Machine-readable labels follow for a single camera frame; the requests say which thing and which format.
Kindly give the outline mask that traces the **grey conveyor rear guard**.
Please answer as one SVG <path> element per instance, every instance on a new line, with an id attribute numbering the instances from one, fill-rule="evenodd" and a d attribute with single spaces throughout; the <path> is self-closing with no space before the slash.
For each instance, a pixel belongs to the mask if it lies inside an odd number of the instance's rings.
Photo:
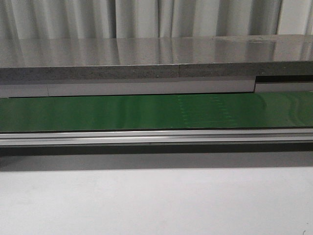
<path id="1" fill-rule="evenodd" d="M 5 82 L 0 96 L 49 97 L 312 91 L 312 75 L 125 78 Z"/>

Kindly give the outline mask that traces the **green conveyor belt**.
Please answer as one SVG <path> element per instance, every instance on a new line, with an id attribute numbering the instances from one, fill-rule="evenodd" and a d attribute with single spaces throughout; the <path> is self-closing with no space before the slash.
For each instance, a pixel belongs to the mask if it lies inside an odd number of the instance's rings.
<path id="1" fill-rule="evenodd" d="M 311 92 L 3 98 L 1 132 L 312 127 Z"/>

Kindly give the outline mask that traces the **white pleated curtain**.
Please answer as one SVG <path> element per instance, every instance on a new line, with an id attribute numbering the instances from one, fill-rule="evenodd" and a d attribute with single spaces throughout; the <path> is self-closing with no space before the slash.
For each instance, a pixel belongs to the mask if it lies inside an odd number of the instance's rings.
<path id="1" fill-rule="evenodd" d="M 169 38 L 313 32 L 310 0 L 3 0 L 3 39 Z"/>

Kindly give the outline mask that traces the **aluminium conveyor front rail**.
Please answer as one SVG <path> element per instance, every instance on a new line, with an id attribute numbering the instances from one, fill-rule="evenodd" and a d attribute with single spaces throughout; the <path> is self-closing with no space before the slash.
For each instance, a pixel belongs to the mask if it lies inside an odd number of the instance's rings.
<path id="1" fill-rule="evenodd" d="M 312 128 L 122 130 L 2 133 L 0 145 L 50 146 L 87 144 L 227 143 L 312 141 Z"/>

